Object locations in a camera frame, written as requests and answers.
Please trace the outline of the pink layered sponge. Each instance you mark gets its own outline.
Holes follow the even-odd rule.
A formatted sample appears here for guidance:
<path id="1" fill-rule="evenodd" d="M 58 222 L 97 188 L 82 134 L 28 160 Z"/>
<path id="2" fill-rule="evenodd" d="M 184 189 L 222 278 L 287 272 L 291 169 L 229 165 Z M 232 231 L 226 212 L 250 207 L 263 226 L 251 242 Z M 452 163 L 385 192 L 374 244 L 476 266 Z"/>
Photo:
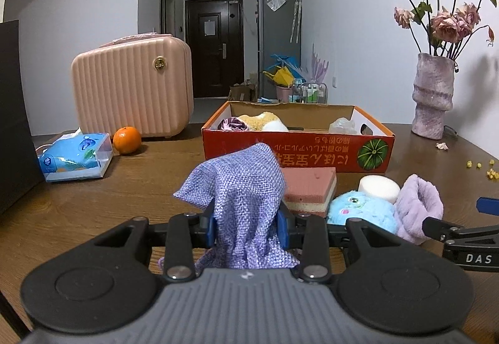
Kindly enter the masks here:
<path id="1" fill-rule="evenodd" d="M 282 169 L 287 188 L 283 196 L 286 207 L 294 213 L 325 217 L 336 193 L 334 167 L 286 167 Z"/>

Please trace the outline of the lavender towel roll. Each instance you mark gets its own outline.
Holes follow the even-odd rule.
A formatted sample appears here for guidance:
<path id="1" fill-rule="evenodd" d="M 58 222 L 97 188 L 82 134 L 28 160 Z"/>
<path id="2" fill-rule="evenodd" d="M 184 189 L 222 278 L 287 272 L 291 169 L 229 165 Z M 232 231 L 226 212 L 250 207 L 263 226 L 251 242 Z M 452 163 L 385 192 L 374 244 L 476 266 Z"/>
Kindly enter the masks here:
<path id="1" fill-rule="evenodd" d="M 437 188 L 416 174 L 408 177 L 395 202 L 396 235 L 415 245 L 428 240 L 423 232 L 427 217 L 442 219 L 444 206 Z"/>

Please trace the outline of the purple woven pouch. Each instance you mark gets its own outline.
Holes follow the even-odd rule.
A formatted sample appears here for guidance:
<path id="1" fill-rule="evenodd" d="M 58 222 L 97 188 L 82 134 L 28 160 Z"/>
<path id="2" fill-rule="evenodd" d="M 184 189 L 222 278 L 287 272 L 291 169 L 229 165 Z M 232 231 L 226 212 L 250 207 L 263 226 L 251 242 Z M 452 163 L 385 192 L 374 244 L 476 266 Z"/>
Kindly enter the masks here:
<path id="1" fill-rule="evenodd" d="M 173 194 L 203 210 L 214 204 L 216 245 L 197 260 L 195 270 L 298 265 L 298 259 L 281 247 L 274 225 L 285 191 L 278 159 L 263 143 L 196 166 Z"/>

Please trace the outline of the white round sponge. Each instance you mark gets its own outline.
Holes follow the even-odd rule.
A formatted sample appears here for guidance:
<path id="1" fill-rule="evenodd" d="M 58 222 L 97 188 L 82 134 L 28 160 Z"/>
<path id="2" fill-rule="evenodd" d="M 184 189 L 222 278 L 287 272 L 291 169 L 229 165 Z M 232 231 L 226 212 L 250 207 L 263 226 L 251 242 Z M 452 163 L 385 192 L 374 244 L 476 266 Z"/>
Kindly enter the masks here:
<path id="1" fill-rule="evenodd" d="M 360 179 L 358 191 L 395 204 L 400 193 L 400 187 L 388 177 L 367 175 Z"/>

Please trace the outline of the blue fluffy plush toy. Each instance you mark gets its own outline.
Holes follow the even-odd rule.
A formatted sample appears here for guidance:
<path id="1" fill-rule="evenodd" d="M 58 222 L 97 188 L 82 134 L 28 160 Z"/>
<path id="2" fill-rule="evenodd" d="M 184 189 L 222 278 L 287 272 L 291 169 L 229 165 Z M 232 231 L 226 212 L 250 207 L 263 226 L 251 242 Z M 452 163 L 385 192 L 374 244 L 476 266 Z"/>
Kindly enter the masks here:
<path id="1" fill-rule="evenodd" d="M 364 192 L 350 191 L 341 194 L 329 204 L 328 224 L 345 226 L 349 218 L 366 220 L 393 234 L 398 229 L 395 206 L 387 200 L 372 197 Z"/>

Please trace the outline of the fallen rose petal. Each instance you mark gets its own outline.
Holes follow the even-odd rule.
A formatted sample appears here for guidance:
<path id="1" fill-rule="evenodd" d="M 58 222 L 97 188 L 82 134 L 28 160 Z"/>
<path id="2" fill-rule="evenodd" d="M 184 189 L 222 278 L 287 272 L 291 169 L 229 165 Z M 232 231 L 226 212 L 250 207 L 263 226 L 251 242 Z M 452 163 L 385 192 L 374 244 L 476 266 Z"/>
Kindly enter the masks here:
<path id="1" fill-rule="evenodd" d="M 438 150 L 448 150 L 448 145 L 446 142 L 436 143 L 436 148 Z"/>

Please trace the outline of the orange cardboard box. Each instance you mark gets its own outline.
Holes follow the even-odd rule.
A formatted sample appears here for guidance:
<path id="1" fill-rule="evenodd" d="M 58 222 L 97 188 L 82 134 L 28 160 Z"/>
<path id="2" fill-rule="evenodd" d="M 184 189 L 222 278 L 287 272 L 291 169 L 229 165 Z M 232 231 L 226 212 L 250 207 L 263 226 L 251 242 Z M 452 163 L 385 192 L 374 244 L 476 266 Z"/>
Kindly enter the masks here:
<path id="1" fill-rule="evenodd" d="M 217 129 L 224 118 L 278 116 L 288 132 L 228 132 Z M 329 134 L 331 123 L 354 120 L 357 134 Z M 207 160 L 264 143 L 282 167 L 334 167 L 338 172 L 383 173 L 388 167 L 394 133 L 357 106 L 228 101 L 201 128 Z"/>

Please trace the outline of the orange fruit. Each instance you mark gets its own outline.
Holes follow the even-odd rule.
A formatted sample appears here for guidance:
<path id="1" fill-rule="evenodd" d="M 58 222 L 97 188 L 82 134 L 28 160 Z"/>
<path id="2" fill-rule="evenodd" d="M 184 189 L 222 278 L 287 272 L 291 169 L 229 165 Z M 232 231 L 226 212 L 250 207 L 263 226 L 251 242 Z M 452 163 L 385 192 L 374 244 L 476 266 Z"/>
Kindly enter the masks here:
<path id="1" fill-rule="evenodd" d="M 113 146 L 121 155 L 129 155 L 141 146 L 141 134 L 132 126 L 119 128 L 113 135 Z"/>

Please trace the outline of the purple satin scrunchie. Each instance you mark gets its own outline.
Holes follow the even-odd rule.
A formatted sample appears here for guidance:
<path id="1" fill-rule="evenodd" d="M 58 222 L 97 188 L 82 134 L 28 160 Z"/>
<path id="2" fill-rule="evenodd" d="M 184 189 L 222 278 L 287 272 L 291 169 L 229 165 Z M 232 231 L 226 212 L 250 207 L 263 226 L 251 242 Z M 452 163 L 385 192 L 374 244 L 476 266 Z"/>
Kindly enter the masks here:
<path id="1" fill-rule="evenodd" d="M 250 130 L 250 127 L 240 118 L 231 116 L 222 119 L 222 121 L 218 124 L 217 129 L 228 132 L 246 132 Z"/>

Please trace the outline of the yellow white plush toy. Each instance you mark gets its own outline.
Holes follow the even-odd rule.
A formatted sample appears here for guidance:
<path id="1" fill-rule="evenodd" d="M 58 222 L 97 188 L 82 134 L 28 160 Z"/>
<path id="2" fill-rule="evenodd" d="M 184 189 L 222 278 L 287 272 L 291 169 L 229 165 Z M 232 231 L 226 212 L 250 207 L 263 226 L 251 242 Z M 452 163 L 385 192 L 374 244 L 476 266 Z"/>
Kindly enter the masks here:
<path id="1" fill-rule="evenodd" d="M 258 116 L 241 115 L 239 120 L 243 122 L 250 131 L 255 132 L 288 132 L 288 128 L 275 114 L 265 111 Z"/>

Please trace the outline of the pink textured vase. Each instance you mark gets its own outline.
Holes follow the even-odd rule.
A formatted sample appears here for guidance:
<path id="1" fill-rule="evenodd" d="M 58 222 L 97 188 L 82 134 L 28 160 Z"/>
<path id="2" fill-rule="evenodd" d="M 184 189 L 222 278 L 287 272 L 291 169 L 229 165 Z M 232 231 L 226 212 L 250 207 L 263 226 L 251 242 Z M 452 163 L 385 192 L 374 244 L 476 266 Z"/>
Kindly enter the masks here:
<path id="1" fill-rule="evenodd" d="M 418 55 L 412 98 L 416 103 L 412 132 L 429 140 L 441 140 L 444 116 L 453 109 L 455 63 L 447 57 Z"/>

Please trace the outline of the blue tissue pack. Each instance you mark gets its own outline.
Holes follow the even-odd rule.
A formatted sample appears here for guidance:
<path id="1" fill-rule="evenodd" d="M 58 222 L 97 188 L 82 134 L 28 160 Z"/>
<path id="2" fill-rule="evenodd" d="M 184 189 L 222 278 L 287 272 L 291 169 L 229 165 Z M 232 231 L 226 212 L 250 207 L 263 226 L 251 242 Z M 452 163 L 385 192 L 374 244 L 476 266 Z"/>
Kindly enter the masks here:
<path id="1" fill-rule="evenodd" d="M 47 183 L 99 179 L 113 159 L 113 146 L 109 134 L 78 130 L 41 145 L 36 154 Z"/>

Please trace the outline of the metal trolley with bottles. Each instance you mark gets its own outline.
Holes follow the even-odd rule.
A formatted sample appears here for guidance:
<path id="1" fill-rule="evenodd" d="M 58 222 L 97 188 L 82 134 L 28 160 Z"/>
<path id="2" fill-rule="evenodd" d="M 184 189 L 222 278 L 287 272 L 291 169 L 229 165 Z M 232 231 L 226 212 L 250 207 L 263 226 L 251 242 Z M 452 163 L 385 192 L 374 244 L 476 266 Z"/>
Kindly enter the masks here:
<path id="1" fill-rule="evenodd" d="M 292 93 L 288 97 L 289 102 L 304 104 L 327 104 L 327 86 L 323 83 L 304 82 L 295 79 L 291 87 Z"/>

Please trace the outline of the brown carton on floor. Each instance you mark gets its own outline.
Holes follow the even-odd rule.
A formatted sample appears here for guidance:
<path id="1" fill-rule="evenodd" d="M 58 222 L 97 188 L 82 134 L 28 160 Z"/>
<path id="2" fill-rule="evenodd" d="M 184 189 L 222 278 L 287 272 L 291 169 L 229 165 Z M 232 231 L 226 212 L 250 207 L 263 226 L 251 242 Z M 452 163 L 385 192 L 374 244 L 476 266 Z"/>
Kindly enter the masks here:
<path id="1" fill-rule="evenodd" d="M 233 85 L 230 87 L 228 99 L 230 101 L 257 101 L 257 92 L 254 84 L 243 83 L 240 85 Z"/>

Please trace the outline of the pink ribbed suitcase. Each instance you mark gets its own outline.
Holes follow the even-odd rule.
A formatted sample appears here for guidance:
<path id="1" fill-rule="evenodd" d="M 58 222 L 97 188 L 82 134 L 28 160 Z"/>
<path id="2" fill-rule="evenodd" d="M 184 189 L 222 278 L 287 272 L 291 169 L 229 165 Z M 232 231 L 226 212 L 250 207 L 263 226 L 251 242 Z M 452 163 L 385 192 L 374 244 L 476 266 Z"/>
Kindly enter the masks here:
<path id="1" fill-rule="evenodd" d="M 194 110 L 191 50 L 170 34 L 131 35 L 81 53 L 71 75 L 85 133 L 132 126 L 145 138 L 171 138 Z"/>

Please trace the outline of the yellow bag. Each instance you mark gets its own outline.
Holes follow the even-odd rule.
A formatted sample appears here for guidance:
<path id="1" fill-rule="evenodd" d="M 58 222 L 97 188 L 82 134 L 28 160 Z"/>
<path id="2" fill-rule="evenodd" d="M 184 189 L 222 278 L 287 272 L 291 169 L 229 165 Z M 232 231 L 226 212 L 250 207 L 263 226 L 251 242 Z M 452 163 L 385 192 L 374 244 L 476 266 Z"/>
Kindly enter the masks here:
<path id="1" fill-rule="evenodd" d="M 263 73 L 276 86 L 289 88 L 294 83 L 294 76 L 287 67 L 273 66 L 264 70 Z"/>

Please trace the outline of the purple feather decoration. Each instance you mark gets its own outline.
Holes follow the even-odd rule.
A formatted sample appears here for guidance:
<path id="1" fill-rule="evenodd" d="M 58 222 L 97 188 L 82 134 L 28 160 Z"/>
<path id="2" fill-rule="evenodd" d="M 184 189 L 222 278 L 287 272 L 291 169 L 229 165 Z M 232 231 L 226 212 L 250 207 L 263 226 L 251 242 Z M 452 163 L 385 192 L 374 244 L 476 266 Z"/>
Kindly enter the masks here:
<path id="1" fill-rule="evenodd" d="M 310 70 L 307 72 L 307 80 L 316 84 L 323 83 L 327 75 L 329 65 L 330 61 L 321 59 L 315 50 L 315 45 L 312 45 Z"/>

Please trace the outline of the dried pink roses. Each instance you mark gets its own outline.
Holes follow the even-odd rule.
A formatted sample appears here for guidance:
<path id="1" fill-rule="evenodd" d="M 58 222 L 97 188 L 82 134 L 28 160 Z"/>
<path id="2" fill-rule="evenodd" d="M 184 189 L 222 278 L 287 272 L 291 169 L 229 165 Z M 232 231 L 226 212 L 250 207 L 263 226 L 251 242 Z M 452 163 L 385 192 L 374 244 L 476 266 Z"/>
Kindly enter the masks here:
<path id="1" fill-rule="evenodd" d="M 498 0 L 489 0 L 498 7 Z M 433 57 L 445 57 L 456 61 L 470 39 L 480 30 L 487 31 L 487 45 L 495 43 L 495 33 L 488 24 L 481 24 L 480 9 L 483 0 L 477 3 L 459 4 L 453 0 L 450 8 L 443 0 L 408 0 L 410 8 L 395 7 L 393 18 L 402 29 L 414 32 L 416 24 L 424 29 L 428 51 Z"/>

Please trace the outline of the dark entrance door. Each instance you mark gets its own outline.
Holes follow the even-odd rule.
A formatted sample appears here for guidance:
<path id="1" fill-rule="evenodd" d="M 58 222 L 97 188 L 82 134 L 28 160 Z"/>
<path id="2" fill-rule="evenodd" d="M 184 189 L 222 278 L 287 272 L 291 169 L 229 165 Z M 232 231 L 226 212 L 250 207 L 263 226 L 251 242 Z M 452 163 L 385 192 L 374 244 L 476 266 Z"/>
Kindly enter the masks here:
<path id="1" fill-rule="evenodd" d="M 187 0 L 194 96 L 225 97 L 245 80 L 243 0 Z"/>

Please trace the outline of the grey refrigerator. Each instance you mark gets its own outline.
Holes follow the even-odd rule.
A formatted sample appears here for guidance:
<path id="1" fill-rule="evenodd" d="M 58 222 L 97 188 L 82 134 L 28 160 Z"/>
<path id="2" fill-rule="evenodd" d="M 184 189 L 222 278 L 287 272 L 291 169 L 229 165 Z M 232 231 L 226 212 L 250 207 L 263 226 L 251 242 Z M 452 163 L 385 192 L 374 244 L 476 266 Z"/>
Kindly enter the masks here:
<path id="1" fill-rule="evenodd" d="M 296 0 L 257 0 L 259 96 L 274 99 L 276 87 L 264 73 L 278 62 L 274 55 L 301 62 L 301 41 L 290 41 Z"/>

